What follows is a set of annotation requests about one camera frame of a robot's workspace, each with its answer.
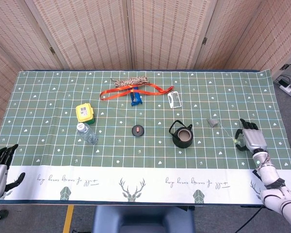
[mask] small round lid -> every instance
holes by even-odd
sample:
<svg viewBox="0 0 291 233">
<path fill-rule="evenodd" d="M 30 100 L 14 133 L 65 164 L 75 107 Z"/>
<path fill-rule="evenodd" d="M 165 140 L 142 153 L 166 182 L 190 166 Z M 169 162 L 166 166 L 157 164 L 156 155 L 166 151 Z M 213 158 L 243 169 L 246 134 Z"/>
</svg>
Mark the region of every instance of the small round lid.
<svg viewBox="0 0 291 233">
<path fill-rule="evenodd" d="M 86 131 L 86 126 L 84 123 L 78 123 L 77 124 L 77 130 L 80 131 L 80 132 L 84 132 Z"/>
<path fill-rule="evenodd" d="M 132 129 L 131 132 L 134 136 L 140 137 L 144 134 L 145 130 L 141 125 L 135 125 Z"/>
</svg>

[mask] yellow floor line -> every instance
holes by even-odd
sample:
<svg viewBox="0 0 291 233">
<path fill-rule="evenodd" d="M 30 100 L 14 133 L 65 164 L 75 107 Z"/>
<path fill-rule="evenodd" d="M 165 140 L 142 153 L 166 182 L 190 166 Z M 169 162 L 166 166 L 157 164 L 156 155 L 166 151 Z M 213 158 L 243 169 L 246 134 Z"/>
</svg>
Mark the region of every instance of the yellow floor line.
<svg viewBox="0 0 291 233">
<path fill-rule="evenodd" d="M 63 233 L 70 232 L 70 225 L 71 225 L 71 220 L 72 220 L 73 208 L 74 208 L 74 205 L 68 205 Z"/>
</svg>

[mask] orange strap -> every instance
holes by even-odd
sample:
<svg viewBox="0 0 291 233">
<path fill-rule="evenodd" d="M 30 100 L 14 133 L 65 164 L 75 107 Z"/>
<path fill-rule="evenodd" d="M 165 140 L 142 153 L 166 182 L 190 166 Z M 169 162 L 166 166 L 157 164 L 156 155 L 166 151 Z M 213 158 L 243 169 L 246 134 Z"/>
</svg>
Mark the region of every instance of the orange strap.
<svg viewBox="0 0 291 233">
<path fill-rule="evenodd" d="M 152 83 L 147 83 L 147 84 L 144 84 L 144 85 L 152 86 L 155 89 L 157 89 L 159 92 L 149 92 L 149 91 L 143 91 L 143 90 L 135 90 L 133 88 L 137 87 L 139 85 L 127 85 L 127 86 L 121 86 L 121 87 L 117 87 L 117 88 L 113 88 L 113 89 L 105 90 L 105 91 L 101 92 L 100 93 L 100 99 L 101 100 L 111 100 L 111 99 L 114 99 L 114 98 L 117 98 L 117 97 L 120 97 L 120 96 L 125 96 L 130 92 L 138 92 L 138 93 L 145 94 L 145 95 L 156 96 L 156 95 L 166 94 L 166 93 L 168 93 L 168 92 L 170 92 L 170 91 L 172 91 L 174 89 L 174 86 L 170 86 L 168 89 L 164 90 L 164 89 L 160 88 L 159 86 L 156 86 L 155 84 L 152 84 Z M 112 92 L 118 92 L 118 91 L 122 91 L 122 90 L 126 90 L 126 89 L 130 89 L 130 90 L 127 90 L 125 92 L 122 92 L 122 93 L 119 93 L 119 94 L 116 94 L 116 95 L 113 95 L 113 96 L 109 96 L 107 98 L 101 98 L 101 96 L 104 95 L 104 94 L 108 94 L 108 93 L 112 93 Z"/>
</svg>

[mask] power strip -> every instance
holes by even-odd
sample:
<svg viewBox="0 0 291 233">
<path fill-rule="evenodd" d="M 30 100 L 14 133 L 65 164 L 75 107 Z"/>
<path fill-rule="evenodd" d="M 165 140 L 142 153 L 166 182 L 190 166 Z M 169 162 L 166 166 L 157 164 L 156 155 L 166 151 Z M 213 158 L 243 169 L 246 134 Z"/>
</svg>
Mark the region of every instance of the power strip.
<svg viewBox="0 0 291 233">
<path fill-rule="evenodd" d="M 280 84 L 280 87 L 279 88 L 281 90 L 283 90 L 284 92 L 286 92 L 289 96 L 291 96 L 291 85 L 288 84 L 283 79 L 281 79 L 280 81 L 278 81 L 278 83 Z"/>
</svg>

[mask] blue package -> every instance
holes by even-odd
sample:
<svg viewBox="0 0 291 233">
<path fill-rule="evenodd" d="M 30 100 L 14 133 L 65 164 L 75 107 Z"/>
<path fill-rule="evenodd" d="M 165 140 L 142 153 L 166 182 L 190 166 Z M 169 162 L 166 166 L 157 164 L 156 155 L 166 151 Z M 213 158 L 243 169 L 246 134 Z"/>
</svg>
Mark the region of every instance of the blue package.
<svg viewBox="0 0 291 233">
<path fill-rule="evenodd" d="M 142 104 L 142 100 L 141 100 L 140 94 L 138 92 L 131 92 L 130 97 L 131 97 L 131 105 L 132 106 L 138 105 L 139 103 Z"/>
</svg>

